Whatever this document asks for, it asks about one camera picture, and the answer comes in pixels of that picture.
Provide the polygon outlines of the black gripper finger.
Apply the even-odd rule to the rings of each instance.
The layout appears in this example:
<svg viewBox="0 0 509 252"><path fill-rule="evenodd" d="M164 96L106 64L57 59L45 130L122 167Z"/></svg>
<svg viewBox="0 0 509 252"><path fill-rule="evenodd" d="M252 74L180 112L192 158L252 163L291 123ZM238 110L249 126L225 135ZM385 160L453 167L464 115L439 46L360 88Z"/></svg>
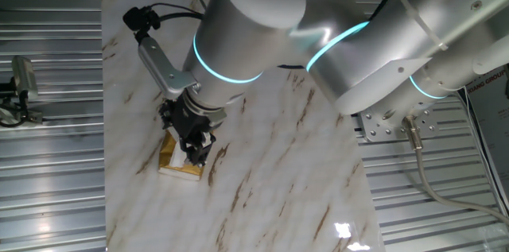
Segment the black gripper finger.
<svg viewBox="0 0 509 252"><path fill-rule="evenodd" d="M185 152L186 159L192 165L197 165L200 161L199 158L199 144L200 139L194 135L190 137L180 137L179 139L181 150Z"/></svg>
<svg viewBox="0 0 509 252"><path fill-rule="evenodd" d="M210 132L200 134L200 141L196 147L195 165L202 167L206 164L208 154L212 148L212 144L216 141L216 137Z"/></svg>

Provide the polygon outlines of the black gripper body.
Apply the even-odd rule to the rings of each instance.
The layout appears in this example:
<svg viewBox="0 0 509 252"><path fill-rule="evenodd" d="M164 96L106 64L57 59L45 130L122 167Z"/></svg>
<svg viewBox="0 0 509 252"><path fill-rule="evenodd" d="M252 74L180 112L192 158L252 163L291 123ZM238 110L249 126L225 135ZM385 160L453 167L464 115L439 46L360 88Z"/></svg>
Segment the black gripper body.
<svg viewBox="0 0 509 252"><path fill-rule="evenodd" d="M189 93L182 93L177 99L166 99L158 113L163 128L170 127L182 138L191 137L198 132L211 133L217 129L227 115L223 107L203 107L192 99Z"/></svg>

